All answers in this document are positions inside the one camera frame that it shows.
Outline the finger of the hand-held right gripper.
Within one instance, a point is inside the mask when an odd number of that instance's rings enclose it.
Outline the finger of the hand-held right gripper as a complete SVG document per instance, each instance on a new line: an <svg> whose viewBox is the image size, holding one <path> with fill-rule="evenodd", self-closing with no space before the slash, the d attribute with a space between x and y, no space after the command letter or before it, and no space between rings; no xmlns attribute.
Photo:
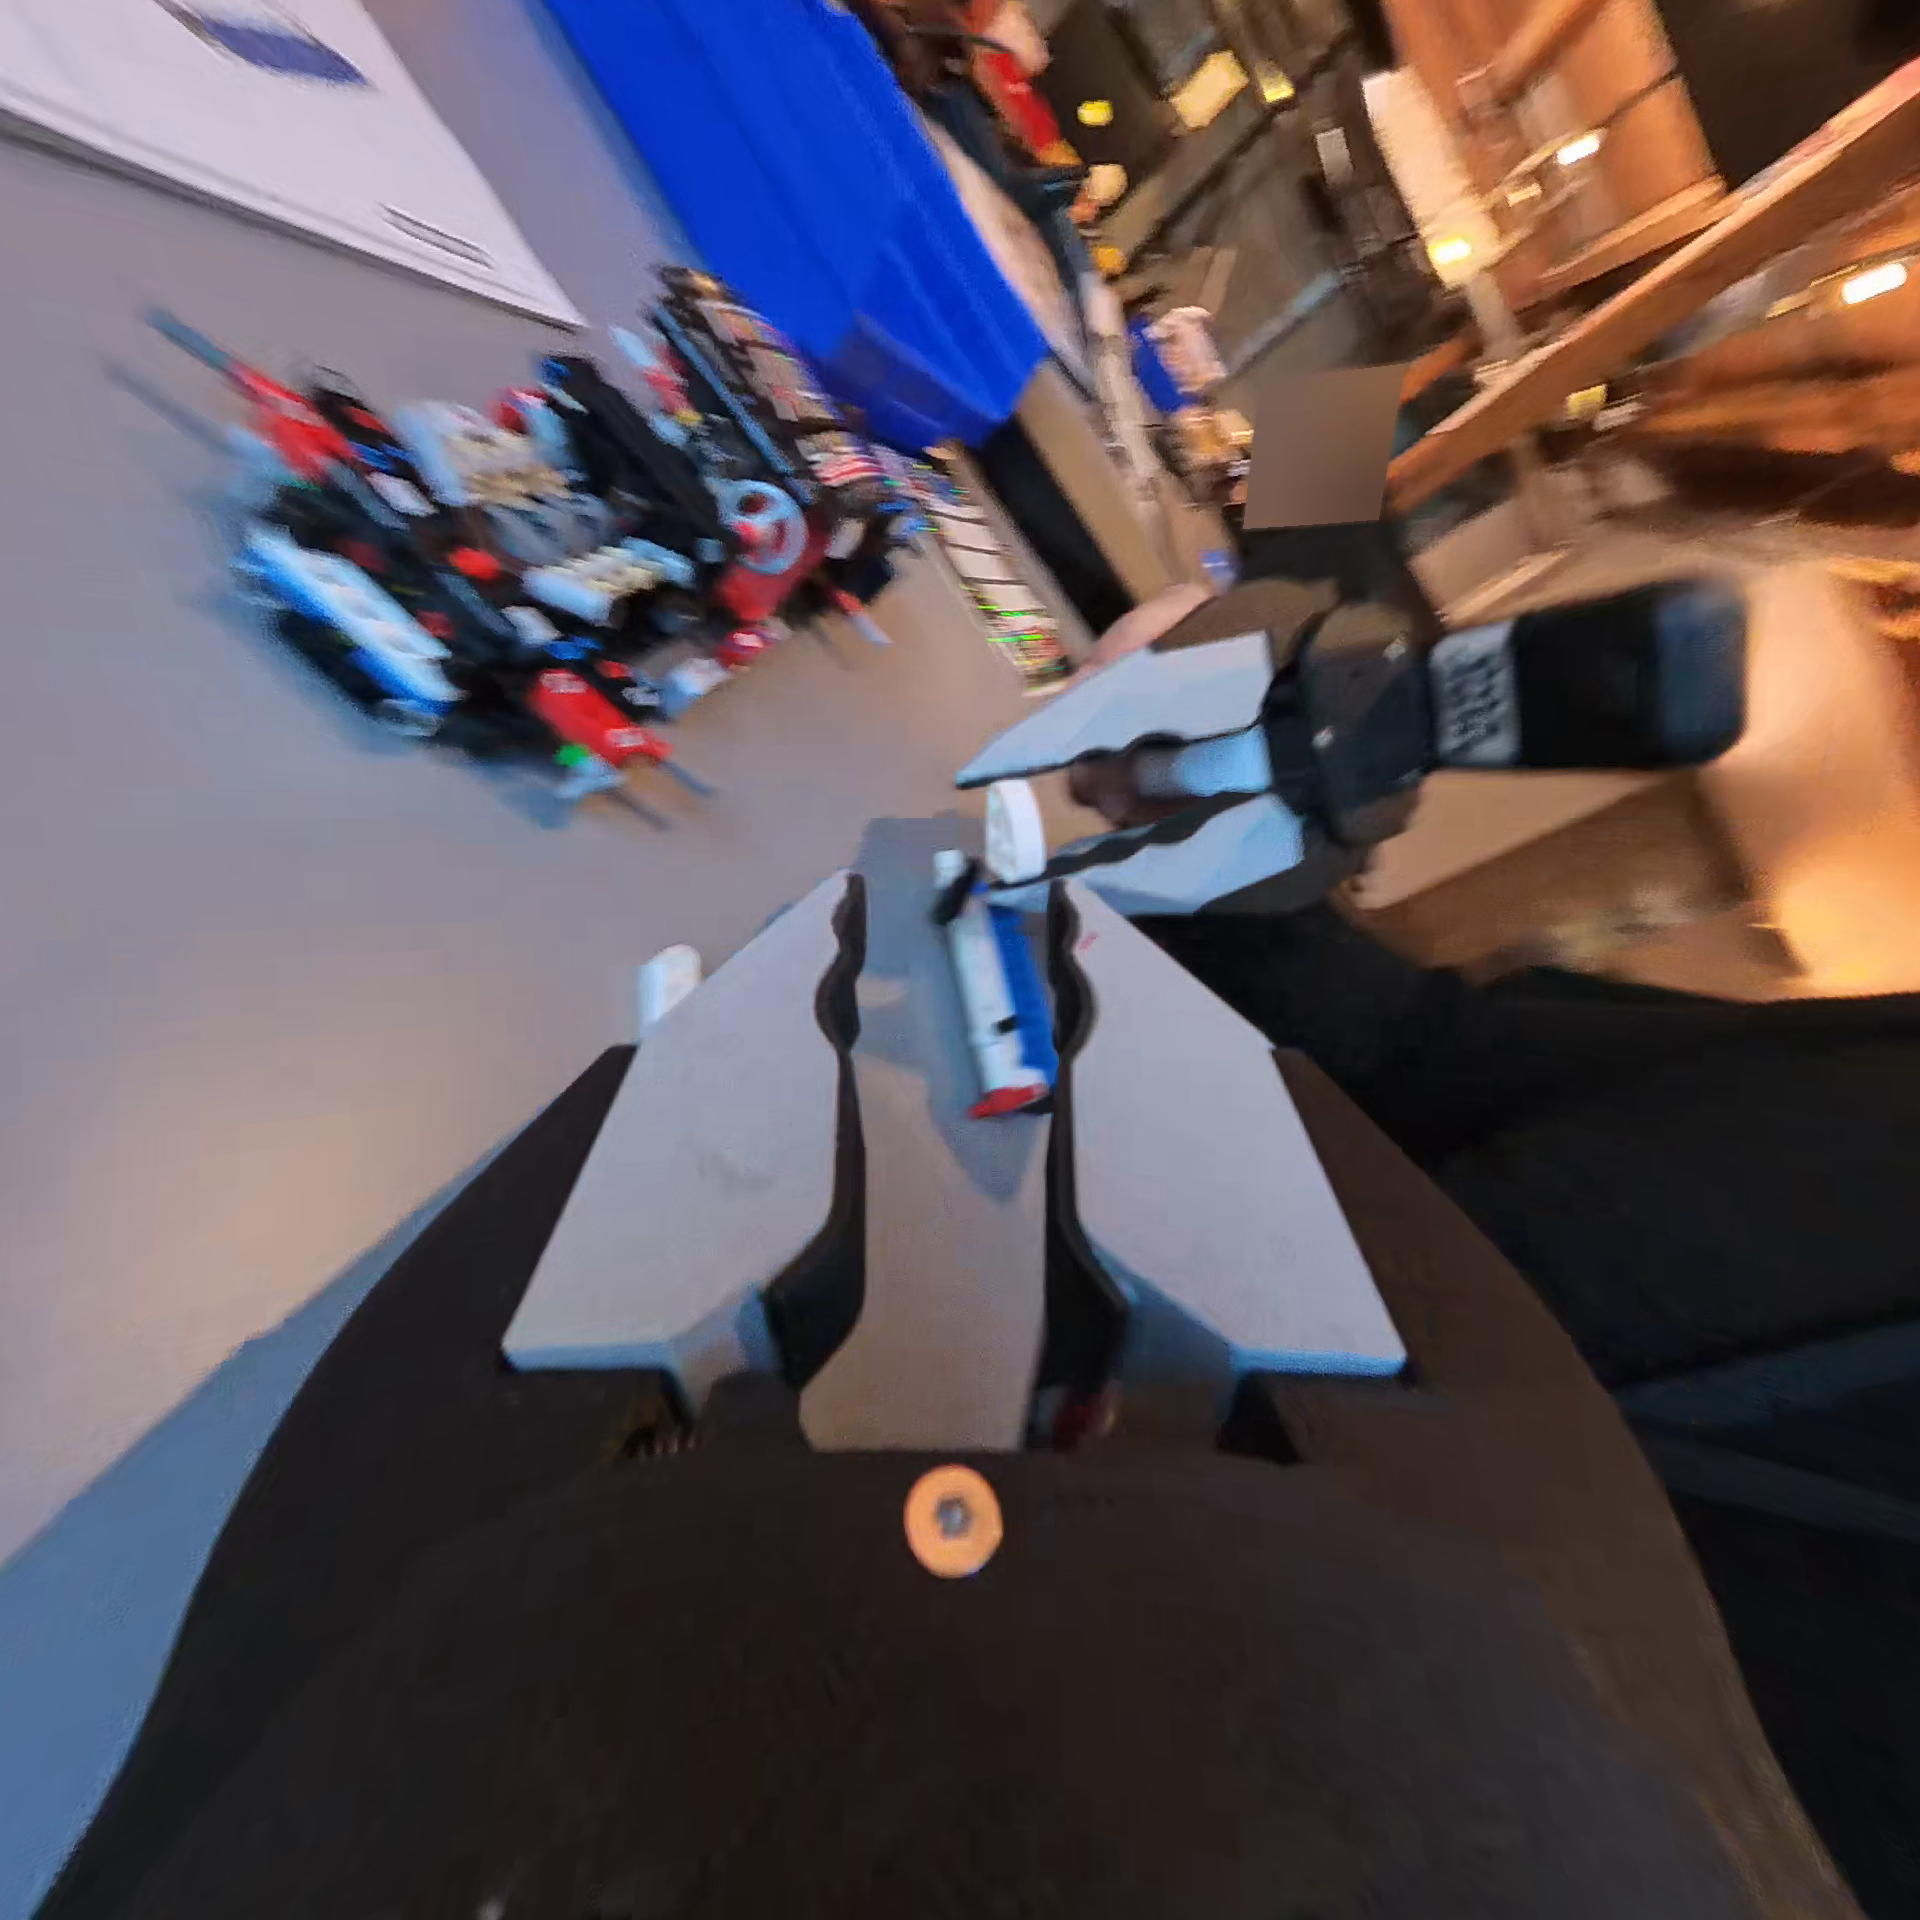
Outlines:
<svg viewBox="0 0 1920 1920"><path fill-rule="evenodd" d="M1194 918L1290 875L1306 853L1304 822L1276 796L1221 798L1085 835L1014 877L983 871L981 887L997 904L1040 910L1050 889L1077 883L1127 918Z"/></svg>
<svg viewBox="0 0 1920 1920"><path fill-rule="evenodd" d="M1274 769L1262 713L1274 680L1262 631L1150 646L1028 711L983 745L953 784L979 790L1117 759L1152 800L1266 794Z"/></svg>

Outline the grey desk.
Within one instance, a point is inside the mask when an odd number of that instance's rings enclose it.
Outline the grey desk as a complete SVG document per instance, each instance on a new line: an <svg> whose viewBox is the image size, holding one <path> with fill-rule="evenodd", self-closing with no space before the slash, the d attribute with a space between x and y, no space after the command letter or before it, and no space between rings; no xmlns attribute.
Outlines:
<svg viewBox="0 0 1920 1920"><path fill-rule="evenodd" d="M656 948L723 956L955 804L1018 676L934 552L693 707L699 780L554 814L366 727L233 595L231 394L485 406L617 371L687 251L536 4L370 4L583 339L4 140L4 1556L613 1040Z"/></svg>

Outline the white and blue brick assembly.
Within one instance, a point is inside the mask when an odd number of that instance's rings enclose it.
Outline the white and blue brick assembly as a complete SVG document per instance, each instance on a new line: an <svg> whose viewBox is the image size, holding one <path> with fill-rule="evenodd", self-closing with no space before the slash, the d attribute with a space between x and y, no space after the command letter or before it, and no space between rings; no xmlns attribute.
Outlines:
<svg viewBox="0 0 1920 1920"><path fill-rule="evenodd" d="M1058 1076L1052 1009L1020 912L991 898L979 861L934 857L932 922L963 1011L977 1080L971 1117L1046 1113Z"/></svg>

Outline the wooden workbench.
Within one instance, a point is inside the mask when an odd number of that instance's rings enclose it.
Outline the wooden workbench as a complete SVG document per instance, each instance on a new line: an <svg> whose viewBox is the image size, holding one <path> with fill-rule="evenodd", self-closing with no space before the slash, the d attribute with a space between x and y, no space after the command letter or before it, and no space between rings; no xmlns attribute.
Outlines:
<svg viewBox="0 0 1920 1920"><path fill-rule="evenodd" d="M1444 491L1713 298L1834 223L1875 211L1916 178L1916 164L1918 62L1908 60L1731 197L1711 227L1548 345L1528 351L1394 457L1385 505L1404 514Z"/></svg>

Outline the blue plastic bin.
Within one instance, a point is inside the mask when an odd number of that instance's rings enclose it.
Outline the blue plastic bin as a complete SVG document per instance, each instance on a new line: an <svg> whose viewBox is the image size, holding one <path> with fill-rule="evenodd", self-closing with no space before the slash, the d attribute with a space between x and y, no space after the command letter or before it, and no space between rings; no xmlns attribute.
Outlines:
<svg viewBox="0 0 1920 1920"><path fill-rule="evenodd" d="M863 24L815 2L554 2L709 270L900 449L991 440L1048 353Z"/></svg>

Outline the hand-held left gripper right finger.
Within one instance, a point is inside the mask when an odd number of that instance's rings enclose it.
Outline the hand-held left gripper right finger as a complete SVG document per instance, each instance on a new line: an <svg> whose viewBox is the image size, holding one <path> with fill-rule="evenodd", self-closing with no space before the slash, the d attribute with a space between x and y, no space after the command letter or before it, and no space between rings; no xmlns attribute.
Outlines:
<svg viewBox="0 0 1920 1920"><path fill-rule="evenodd" d="M1081 883L1046 920L1058 1074L1038 1395L1400 1381L1404 1338L1276 1048Z"/></svg>

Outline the person's right forearm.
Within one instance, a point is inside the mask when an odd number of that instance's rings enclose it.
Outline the person's right forearm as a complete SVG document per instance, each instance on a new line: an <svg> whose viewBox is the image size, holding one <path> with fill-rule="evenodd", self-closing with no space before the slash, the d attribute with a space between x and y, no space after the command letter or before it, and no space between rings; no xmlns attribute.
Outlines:
<svg viewBox="0 0 1920 1920"><path fill-rule="evenodd" d="M1639 1385L1916 1318L1918 1001L1426 969L1327 906L1140 918Z"/></svg>

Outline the person's right hand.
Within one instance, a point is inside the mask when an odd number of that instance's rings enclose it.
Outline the person's right hand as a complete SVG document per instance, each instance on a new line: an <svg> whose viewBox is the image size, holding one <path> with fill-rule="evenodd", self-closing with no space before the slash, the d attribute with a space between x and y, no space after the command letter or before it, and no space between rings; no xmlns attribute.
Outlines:
<svg viewBox="0 0 1920 1920"><path fill-rule="evenodd" d="M1093 644L1085 660L1087 670L1099 670L1152 646L1195 611L1215 599L1203 585L1174 585L1129 609Z"/></svg>

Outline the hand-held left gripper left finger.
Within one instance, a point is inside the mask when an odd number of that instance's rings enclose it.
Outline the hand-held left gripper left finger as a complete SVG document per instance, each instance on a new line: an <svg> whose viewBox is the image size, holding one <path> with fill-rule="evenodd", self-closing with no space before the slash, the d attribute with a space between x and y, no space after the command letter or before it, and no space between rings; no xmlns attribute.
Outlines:
<svg viewBox="0 0 1920 1920"><path fill-rule="evenodd" d="M867 1296L867 936L863 879L831 875L638 1042L506 1365L660 1373L683 1407L737 1375L823 1373Z"/></svg>

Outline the person's black jacket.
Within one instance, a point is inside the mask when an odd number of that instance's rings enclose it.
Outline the person's black jacket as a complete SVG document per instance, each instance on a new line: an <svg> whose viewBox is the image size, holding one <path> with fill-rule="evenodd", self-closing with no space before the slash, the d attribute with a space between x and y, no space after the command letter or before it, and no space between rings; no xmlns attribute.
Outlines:
<svg viewBox="0 0 1920 1920"><path fill-rule="evenodd" d="M1916 1917L1916 1326L1623 1387L1615 1405L1841 1877L1869 1917Z"/></svg>

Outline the pile of assorted items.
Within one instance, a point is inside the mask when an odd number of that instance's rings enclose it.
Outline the pile of assorted items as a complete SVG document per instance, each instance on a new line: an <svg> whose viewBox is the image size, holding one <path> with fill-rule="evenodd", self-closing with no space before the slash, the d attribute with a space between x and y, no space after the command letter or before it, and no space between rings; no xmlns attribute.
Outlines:
<svg viewBox="0 0 1920 1920"><path fill-rule="evenodd" d="M796 629L890 642L876 601L938 556L1024 694L1073 668L951 449L908 455L825 394L723 280L670 270L611 343L536 357L489 410L380 410L345 375L282 381L154 308L244 406L231 574L364 721L538 778L573 806L662 770L666 729Z"/></svg>

